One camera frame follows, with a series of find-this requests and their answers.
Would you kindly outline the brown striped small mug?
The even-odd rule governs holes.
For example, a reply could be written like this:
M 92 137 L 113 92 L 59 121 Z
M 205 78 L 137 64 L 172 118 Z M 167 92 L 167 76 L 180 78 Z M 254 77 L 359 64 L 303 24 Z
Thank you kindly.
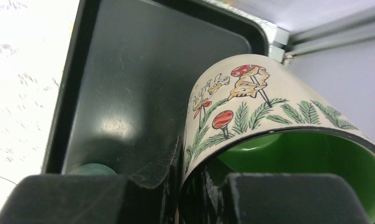
M 70 175 L 116 175 L 117 173 L 109 166 L 100 163 L 88 163 L 72 169 Z

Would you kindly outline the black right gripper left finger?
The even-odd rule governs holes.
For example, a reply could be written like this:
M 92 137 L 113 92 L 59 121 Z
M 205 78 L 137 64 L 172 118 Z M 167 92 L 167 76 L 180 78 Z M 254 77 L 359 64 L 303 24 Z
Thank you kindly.
M 11 192 L 0 224 L 173 224 L 181 137 L 150 186 L 124 174 L 31 175 Z

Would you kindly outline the beige upside-down mug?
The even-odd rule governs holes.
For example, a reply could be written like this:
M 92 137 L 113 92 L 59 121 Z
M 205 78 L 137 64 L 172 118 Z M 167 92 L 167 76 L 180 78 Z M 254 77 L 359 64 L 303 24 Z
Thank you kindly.
M 198 175 L 328 173 L 353 188 L 375 224 L 375 143 L 274 59 L 242 54 L 208 68 L 190 93 L 180 212 Z

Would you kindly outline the black serving tray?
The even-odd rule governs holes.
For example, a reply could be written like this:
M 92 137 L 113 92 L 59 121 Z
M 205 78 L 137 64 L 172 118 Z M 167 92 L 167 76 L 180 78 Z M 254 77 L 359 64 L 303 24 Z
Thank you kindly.
M 202 0 L 80 1 L 43 172 L 162 177 L 198 77 L 268 45 L 256 22 Z

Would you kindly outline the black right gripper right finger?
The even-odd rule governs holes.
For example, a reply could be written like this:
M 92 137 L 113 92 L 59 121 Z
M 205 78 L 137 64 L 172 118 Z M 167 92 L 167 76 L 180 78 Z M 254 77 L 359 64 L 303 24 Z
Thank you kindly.
M 203 173 L 205 224 L 367 224 L 352 187 L 332 174 Z

